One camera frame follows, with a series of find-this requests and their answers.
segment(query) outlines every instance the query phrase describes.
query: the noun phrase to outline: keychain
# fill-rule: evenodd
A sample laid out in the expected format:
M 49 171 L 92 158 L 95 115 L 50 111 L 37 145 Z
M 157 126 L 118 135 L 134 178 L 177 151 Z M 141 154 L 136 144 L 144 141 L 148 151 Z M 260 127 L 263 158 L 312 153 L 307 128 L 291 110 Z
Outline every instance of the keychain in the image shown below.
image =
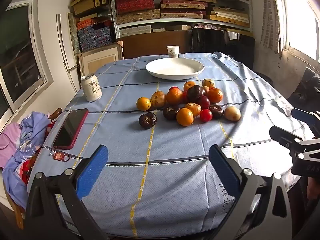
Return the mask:
M 60 153 L 60 152 L 56 152 L 53 155 L 53 159 L 56 161 L 63 161 L 64 163 L 67 162 L 68 160 L 70 160 L 70 155 L 67 153 Z

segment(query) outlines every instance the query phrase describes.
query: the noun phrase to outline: purple cloth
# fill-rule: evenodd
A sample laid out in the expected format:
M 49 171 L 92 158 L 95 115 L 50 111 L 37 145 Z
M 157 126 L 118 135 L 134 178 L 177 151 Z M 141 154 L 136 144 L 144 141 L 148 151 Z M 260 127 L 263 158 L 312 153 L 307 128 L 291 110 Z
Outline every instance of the purple cloth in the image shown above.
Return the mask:
M 19 176 L 15 174 L 15 169 L 24 161 L 31 158 L 37 149 L 44 142 L 44 133 L 50 119 L 42 113 L 32 112 L 26 116 L 21 124 L 20 147 L 13 156 L 10 157 L 2 171 L 4 185 L 13 201 L 26 209 L 28 193 L 27 186 Z
M 0 133 L 0 167 L 3 168 L 20 146 L 21 128 L 16 122 L 10 123 Z

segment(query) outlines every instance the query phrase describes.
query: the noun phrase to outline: metal screw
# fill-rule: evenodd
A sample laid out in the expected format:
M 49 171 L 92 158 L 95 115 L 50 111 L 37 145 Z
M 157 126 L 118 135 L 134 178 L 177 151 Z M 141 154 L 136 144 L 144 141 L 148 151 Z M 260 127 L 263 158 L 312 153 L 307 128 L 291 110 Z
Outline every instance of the metal screw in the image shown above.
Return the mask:
M 244 170 L 243 170 L 243 173 L 244 173 L 245 175 L 251 175 L 251 174 L 252 174 L 252 170 L 250 170 L 250 169 L 244 169 Z
M 64 171 L 64 174 L 66 174 L 67 176 L 70 176 L 73 173 L 73 169 L 66 169 Z
M 41 179 L 41 178 L 42 178 L 42 175 L 43 175 L 42 172 L 38 172 L 38 173 L 36 174 L 36 178 L 37 178 L 37 179 Z
M 274 173 L 273 176 L 276 178 L 276 179 L 281 179 L 281 175 L 279 173 Z

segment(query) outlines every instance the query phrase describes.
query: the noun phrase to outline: checkered tablecloth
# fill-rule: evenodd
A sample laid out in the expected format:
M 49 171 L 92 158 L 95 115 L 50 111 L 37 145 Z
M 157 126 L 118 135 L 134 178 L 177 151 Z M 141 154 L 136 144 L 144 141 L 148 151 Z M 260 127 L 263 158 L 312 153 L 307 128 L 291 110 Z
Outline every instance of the checkered tablecloth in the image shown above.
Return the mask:
M 157 124 L 143 130 L 136 109 L 139 97 L 170 87 L 183 88 L 185 81 L 155 78 L 145 70 L 152 60 L 167 55 L 138 57 L 107 64 L 96 72 L 102 97 L 89 103 L 80 90 L 60 115 L 33 168 L 33 176 L 61 174 L 88 158 L 103 144 L 109 160 L 89 196 L 83 202 L 102 230 L 111 235 L 161 238 L 182 236 L 215 228 L 232 206 L 208 160 L 209 147 L 220 146 L 242 168 L 257 175 L 281 173 L 289 189 L 297 177 L 290 173 L 289 150 L 270 139 L 269 128 L 277 125 L 304 139 L 313 137 L 309 127 L 284 114 L 275 99 L 281 95 L 257 74 L 230 57 L 216 52 L 180 54 L 201 62 L 205 70 L 195 82 L 213 79 L 224 93 L 220 105 L 241 110 L 239 122 L 225 119 L 189 127 L 164 119 L 156 111 Z M 70 110 L 88 108 L 75 146 L 66 152 L 71 160 L 53 160 L 52 142 Z M 68 225 L 72 220 L 63 200 L 60 208 Z

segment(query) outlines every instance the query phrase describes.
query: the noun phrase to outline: curtain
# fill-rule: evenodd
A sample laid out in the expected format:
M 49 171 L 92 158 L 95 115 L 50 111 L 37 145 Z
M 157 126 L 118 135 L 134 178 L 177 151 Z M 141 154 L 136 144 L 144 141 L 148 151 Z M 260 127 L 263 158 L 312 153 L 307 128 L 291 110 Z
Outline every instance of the curtain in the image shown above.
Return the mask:
M 264 0 L 261 44 L 281 53 L 280 21 L 276 0 Z

